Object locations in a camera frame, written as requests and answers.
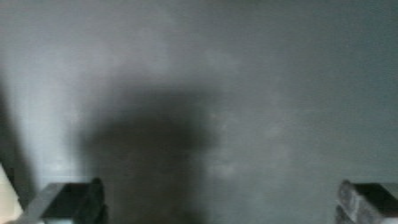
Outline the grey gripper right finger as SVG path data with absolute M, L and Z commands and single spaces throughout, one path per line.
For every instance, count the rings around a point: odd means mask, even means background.
M 335 224 L 398 224 L 398 183 L 342 182 Z

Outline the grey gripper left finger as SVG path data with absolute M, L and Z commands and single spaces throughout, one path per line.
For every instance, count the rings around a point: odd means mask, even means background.
M 52 183 L 27 206 L 17 224 L 107 224 L 102 180 Z

